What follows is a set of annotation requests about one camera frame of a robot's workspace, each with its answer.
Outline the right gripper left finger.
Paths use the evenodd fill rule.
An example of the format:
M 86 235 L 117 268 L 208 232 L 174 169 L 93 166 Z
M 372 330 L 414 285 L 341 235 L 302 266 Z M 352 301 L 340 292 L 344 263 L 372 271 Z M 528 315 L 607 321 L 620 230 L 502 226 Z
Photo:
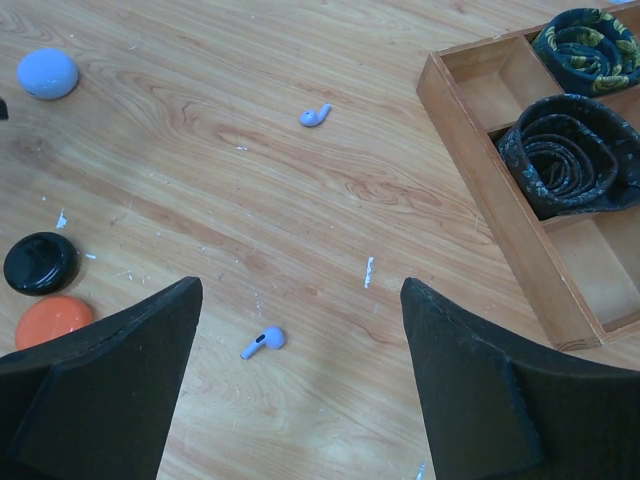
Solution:
M 1 358 L 4 479 L 154 479 L 203 302 L 185 277 Z

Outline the purple earbud case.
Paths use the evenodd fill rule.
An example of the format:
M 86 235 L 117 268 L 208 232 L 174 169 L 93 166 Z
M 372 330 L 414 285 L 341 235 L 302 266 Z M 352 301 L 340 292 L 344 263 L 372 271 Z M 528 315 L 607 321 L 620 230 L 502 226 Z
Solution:
M 44 48 L 27 54 L 19 62 L 16 76 L 27 94 L 39 100 L 56 100 L 75 88 L 79 70 L 67 53 Z

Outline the orange earbud case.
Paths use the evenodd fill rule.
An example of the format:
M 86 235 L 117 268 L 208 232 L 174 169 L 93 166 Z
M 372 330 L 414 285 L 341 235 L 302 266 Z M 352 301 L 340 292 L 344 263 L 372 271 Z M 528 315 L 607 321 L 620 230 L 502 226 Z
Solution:
M 94 316 L 81 300 L 50 296 L 32 305 L 20 318 L 15 332 L 17 350 L 24 350 L 91 324 Z

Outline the black earbud case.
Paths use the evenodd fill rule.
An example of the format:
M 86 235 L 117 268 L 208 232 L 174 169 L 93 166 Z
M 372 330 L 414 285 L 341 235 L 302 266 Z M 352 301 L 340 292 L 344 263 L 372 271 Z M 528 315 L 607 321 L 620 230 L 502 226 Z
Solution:
M 75 246 L 54 232 L 37 232 L 19 240 L 7 253 L 3 274 L 18 293 L 44 296 L 64 289 L 79 271 Z

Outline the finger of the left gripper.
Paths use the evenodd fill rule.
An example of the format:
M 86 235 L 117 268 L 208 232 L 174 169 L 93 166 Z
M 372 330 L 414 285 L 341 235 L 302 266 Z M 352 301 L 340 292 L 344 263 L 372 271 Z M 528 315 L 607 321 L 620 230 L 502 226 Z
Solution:
M 0 99 L 0 120 L 8 120 L 8 107 L 6 102 L 3 99 Z

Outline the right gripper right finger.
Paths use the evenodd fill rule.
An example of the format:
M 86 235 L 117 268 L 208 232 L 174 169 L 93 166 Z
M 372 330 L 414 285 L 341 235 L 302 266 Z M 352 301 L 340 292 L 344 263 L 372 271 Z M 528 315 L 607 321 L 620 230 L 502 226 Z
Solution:
M 545 347 L 425 283 L 401 289 L 439 479 L 635 479 L 639 374 Z

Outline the purple earbud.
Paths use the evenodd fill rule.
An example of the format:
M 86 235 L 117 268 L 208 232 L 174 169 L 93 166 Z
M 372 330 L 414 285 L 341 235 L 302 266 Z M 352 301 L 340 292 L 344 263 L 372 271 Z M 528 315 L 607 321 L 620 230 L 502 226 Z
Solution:
M 329 103 L 324 104 L 318 111 L 306 110 L 300 115 L 299 122 L 307 128 L 317 127 L 325 121 L 330 110 L 331 105 Z
M 269 326 L 260 333 L 241 353 L 243 360 L 248 360 L 262 347 L 278 350 L 286 342 L 284 331 L 277 326 Z

